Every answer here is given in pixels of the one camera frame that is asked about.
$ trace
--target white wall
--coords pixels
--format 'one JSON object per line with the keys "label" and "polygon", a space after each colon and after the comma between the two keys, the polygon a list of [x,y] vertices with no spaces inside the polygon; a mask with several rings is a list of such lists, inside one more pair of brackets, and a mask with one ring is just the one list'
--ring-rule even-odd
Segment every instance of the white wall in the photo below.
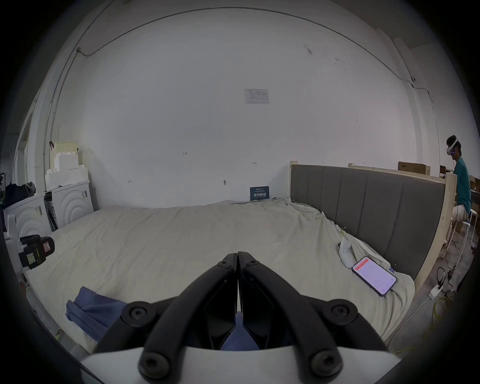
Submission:
{"label": "white wall", "polygon": [[480,178],[480,136],[465,90],[439,43],[411,50],[430,91],[437,118],[440,161],[453,169],[446,154],[446,140],[456,135],[462,144],[462,157],[470,175]]}
{"label": "white wall", "polygon": [[[126,6],[138,15],[142,4],[151,20],[152,2]],[[397,70],[364,22],[327,1],[315,7]],[[121,10],[108,11],[82,51],[108,41],[104,31],[125,29]],[[268,89],[270,104],[245,104],[244,88]],[[100,207],[248,200],[249,187],[261,185],[284,196],[290,160],[416,161],[408,98],[388,69],[325,28],[254,10],[173,16],[77,57],[55,127],[54,140],[79,142]]]}

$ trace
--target electrical wire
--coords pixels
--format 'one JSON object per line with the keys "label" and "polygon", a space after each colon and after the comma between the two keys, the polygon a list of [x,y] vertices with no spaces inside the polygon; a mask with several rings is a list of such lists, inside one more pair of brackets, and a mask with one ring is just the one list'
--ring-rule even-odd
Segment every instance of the electrical wire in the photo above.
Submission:
{"label": "electrical wire", "polygon": [[430,297],[427,297],[427,298],[425,299],[425,301],[424,301],[422,304],[420,304],[420,305],[418,306],[418,308],[403,322],[403,324],[400,326],[400,328],[398,328],[398,329],[396,330],[396,332],[393,334],[392,339],[390,340],[390,343],[388,343],[388,347],[387,347],[388,349],[390,349],[390,346],[392,345],[393,339],[394,339],[395,336],[397,335],[398,331],[400,331],[400,329],[403,328],[403,326],[407,323],[407,321],[410,320],[411,317],[412,317],[414,314],[416,314],[417,311],[422,307],[422,305],[425,304],[428,300],[430,300]]}
{"label": "electrical wire", "polygon": [[182,11],[182,12],[177,12],[177,13],[172,13],[170,15],[166,15],[166,16],[162,16],[162,17],[157,17],[156,19],[153,19],[153,20],[150,20],[146,23],[143,23],[143,24],[140,24],[134,28],[131,28],[129,29],[128,31],[118,35],[117,37],[111,39],[110,41],[108,41],[107,43],[105,43],[104,45],[102,45],[101,47],[97,48],[96,50],[94,50],[92,53],[84,53],[82,52],[82,49],[80,47],[77,48],[77,52],[79,52],[81,55],[85,56],[85,57],[89,57],[89,56],[92,56],[94,54],[96,54],[98,51],[100,51],[101,49],[103,49],[104,47],[106,47],[108,44],[114,42],[115,40],[119,39],[120,37],[122,36],[125,36],[126,34],[132,32],[132,31],[135,31],[136,29],[138,28],[141,28],[145,25],[148,25],[148,24],[151,24],[151,23],[155,23],[159,20],[163,20],[163,19],[166,19],[168,17],[172,17],[172,16],[178,16],[178,15],[181,15],[181,14],[184,14],[184,13],[191,13],[191,12],[199,12],[199,11],[207,11],[207,10],[215,10],[215,9],[249,9],[249,10],[253,10],[253,11],[263,11],[263,12],[272,12],[272,13],[278,13],[278,14],[281,14],[281,15],[285,15],[285,16],[291,16],[291,17],[295,17],[297,19],[301,19],[301,20],[304,20],[304,21],[307,21],[309,23],[313,23],[313,24],[316,24],[322,28],[325,28],[325,29],[328,29],[329,31],[333,32],[333,33],[336,33],[337,35],[340,35],[342,36],[343,38],[347,39],[348,41],[352,42],[353,44],[357,45],[358,47],[360,47],[361,49],[363,49],[365,52],[367,52],[368,54],[370,54],[372,57],[374,57],[378,62],[380,62],[385,68],[387,68],[391,73],[393,73],[393,75],[400,81],[405,81],[407,83],[409,83],[412,88],[414,89],[424,89],[425,91],[427,91],[427,94],[428,94],[428,97],[430,99],[430,104],[432,106],[432,112],[433,112],[433,119],[435,121],[435,128],[437,130],[437,140],[438,140],[438,164],[441,163],[440,161],[440,136],[438,134],[438,125],[437,125],[437,117],[435,115],[435,108],[433,107],[433,99],[432,99],[432,96],[430,95],[430,91],[426,88],[426,87],[416,87],[410,80],[408,79],[402,79],[400,76],[397,75],[397,73],[392,70],[387,64],[385,64],[380,58],[378,58],[377,56],[375,56],[372,52],[370,52],[367,48],[365,48],[364,46],[360,45],[359,43],[357,43],[355,40],[351,39],[350,37],[344,35],[343,33],[341,32],[338,32],[336,31],[335,29],[333,28],[330,28],[324,24],[321,24],[321,23],[318,23],[318,22],[315,22],[313,20],[310,20],[310,19],[307,19],[306,17],[301,17],[301,16],[297,16],[297,15],[293,15],[291,13],[287,13],[287,12],[281,12],[281,11],[274,11],[274,10],[270,10],[270,9],[265,9],[265,8],[256,8],[256,7],[206,7],[206,8],[197,8],[197,9],[192,9],[192,10],[188,10],[188,11]]}
{"label": "electrical wire", "polygon": [[427,338],[427,332],[429,330],[433,330],[435,329],[435,327],[433,326],[433,316],[435,316],[437,318],[437,320],[441,320],[442,317],[437,313],[437,304],[441,302],[444,306],[444,310],[447,311],[447,304],[450,305],[450,303],[452,302],[448,297],[440,297],[436,302],[435,304],[433,305],[433,309],[432,309],[432,325],[430,325],[426,330],[425,332],[423,333],[423,338]]}
{"label": "electrical wire", "polygon": [[[438,300],[435,302],[435,304],[433,305],[433,308],[432,308],[432,324],[431,324],[431,325],[425,330],[425,332],[423,333],[423,338],[424,338],[424,339],[427,338],[427,332],[428,332],[429,330],[435,329],[435,327],[433,326],[433,317],[435,316],[435,317],[437,318],[437,320],[441,320],[441,319],[442,319],[442,317],[437,313],[437,304],[438,304],[438,303],[443,304],[444,310],[445,310],[445,312],[446,312],[446,311],[447,311],[447,305],[450,305],[451,302],[452,302],[452,301],[451,301],[448,297],[440,297],[440,298],[438,298]],[[395,354],[400,353],[400,352],[412,351],[412,350],[414,350],[414,349],[415,349],[415,348],[413,348],[413,347],[412,347],[412,348],[401,349],[400,351],[392,352],[392,355],[395,355]]]}
{"label": "electrical wire", "polygon": [[[87,31],[90,29],[90,27],[93,25],[93,23],[100,17],[100,15],[114,2],[115,0],[111,0],[110,3],[107,4],[107,6],[102,9],[100,11],[100,13],[92,20],[92,22],[88,25],[88,27],[84,30],[84,32],[82,33],[82,35],[80,36],[80,38],[77,40],[77,42],[75,43],[75,46],[74,48],[72,49],[72,51],[70,52],[70,55],[68,55],[68,58],[66,59],[65,61],[65,64],[63,65],[63,68],[60,72],[60,76],[57,80],[57,83],[55,84],[55,88],[53,90],[53,94],[52,94],[52,99],[50,100],[50,106],[48,107],[48,114],[47,114],[47,120],[46,120],[46,123],[45,123],[45,136],[43,138],[43,158],[44,158],[44,161],[43,161],[43,173],[45,174],[45,146],[47,144],[47,130],[48,130],[48,120],[50,118],[50,112],[51,112],[51,109],[52,109],[52,104],[53,104],[53,99],[55,97],[55,92],[57,91],[57,87],[59,86],[59,82],[60,82],[60,79],[63,75],[63,71],[65,70],[65,67],[67,66],[67,63],[68,63],[68,60],[70,60],[70,57],[72,56],[72,54],[75,52],[75,47],[78,45],[78,43],[80,43],[80,40],[82,40],[82,38],[84,37],[84,35],[87,33]],[[73,57],[71,63],[70,63],[70,66],[68,67],[68,70],[65,74],[65,77],[63,78],[63,82],[62,82],[62,85],[60,87],[60,92],[59,92],[59,95],[57,96],[57,103],[55,105],[55,110],[53,112],[53,120],[52,120],[52,129],[50,131],[50,140],[52,139],[52,135],[53,135],[53,123],[55,121],[55,115],[56,115],[56,111],[57,111],[57,107],[58,107],[58,104],[59,104],[59,99],[60,99],[60,94],[61,94],[61,90],[63,88],[63,85],[65,84],[65,80],[68,76],[68,72],[70,71],[70,68],[72,67],[72,64],[73,62],[75,61],[75,58],[77,57],[78,55],[78,49],[77,49],[77,52],[75,53],[75,56]]]}
{"label": "electrical wire", "polygon": [[395,355],[396,353],[400,353],[400,352],[405,352],[405,351],[413,351],[415,348],[405,348],[405,349],[401,349],[400,351],[395,351],[395,352],[392,352],[392,355]]}
{"label": "electrical wire", "polygon": [[[458,241],[457,241],[457,240],[452,240],[452,243],[454,244],[454,246],[455,246],[456,249],[460,250],[460,248],[458,248],[458,247],[456,246],[456,245],[458,244]],[[458,268],[458,266],[460,265],[460,263],[458,263],[457,265],[454,265],[453,267],[449,266],[449,265],[448,265],[448,261],[447,261],[447,255],[446,255],[446,253],[445,253],[445,264],[447,264],[448,269],[450,269],[451,271],[455,271],[455,270]]]}

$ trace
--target wooden bed frame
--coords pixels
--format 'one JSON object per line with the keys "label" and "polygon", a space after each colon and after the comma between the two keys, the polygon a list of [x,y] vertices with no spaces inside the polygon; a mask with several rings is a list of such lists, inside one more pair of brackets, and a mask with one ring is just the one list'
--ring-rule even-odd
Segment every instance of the wooden bed frame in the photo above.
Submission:
{"label": "wooden bed frame", "polygon": [[[295,165],[295,164],[298,164],[298,162],[290,161],[290,172],[288,174],[288,190],[290,190],[290,183],[291,183],[291,168],[292,168],[292,165]],[[427,256],[425,257],[425,260],[417,276],[414,279],[415,293],[418,293],[418,291],[420,290],[420,287],[423,285],[423,283],[427,279],[428,275],[430,274],[430,271],[432,270],[438,258],[438,255],[444,243],[444,239],[447,235],[448,228],[450,226],[450,219],[452,217],[452,210],[453,210],[455,194],[456,194],[456,175],[447,173],[445,176],[445,179],[441,179],[434,176],[421,175],[418,173],[406,172],[406,171],[400,171],[400,170],[394,170],[394,169],[360,167],[360,166],[356,166],[354,163],[350,163],[348,167],[356,168],[356,169],[371,170],[375,172],[401,174],[401,175],[405,175],[413,178],[426,179],[431,182],[441,183],[445,185],[443,205],[440,213],[440,219],[438,221],[437,230],[436,230],[435,236],[433,237],[433,241],[427,253]]]}

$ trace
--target smartphone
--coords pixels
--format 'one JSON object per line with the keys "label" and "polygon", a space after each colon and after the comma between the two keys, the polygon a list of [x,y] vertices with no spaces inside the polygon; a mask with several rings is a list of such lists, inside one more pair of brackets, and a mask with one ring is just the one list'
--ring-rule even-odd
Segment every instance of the smartphone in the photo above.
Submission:
{"label": "smartphone", "polygon": [[352,271],[382,297],[396,283],[395,276],[368,257],[364,257],[356,263]]}

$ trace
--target man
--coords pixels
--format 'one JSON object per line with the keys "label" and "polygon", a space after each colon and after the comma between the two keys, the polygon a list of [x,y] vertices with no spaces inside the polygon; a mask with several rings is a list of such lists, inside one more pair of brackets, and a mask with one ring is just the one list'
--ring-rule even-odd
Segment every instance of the man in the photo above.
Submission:
{"label": "man", "polygon": [[470,208],[472,206],[472,195],[470,192],[470,177],[468,175],[467,166],[462,159],[462,144],[458,138],[453,135],[447,139],[447,154],[456,161],[453,174],[456,175],[456,203],[453,207],[452,218],[450,219],[450,228],[447,237],[440,252],[440,258],[445,257],[446,251],[453,238],[453,229],[458,222],[462,222],[468,218]]}

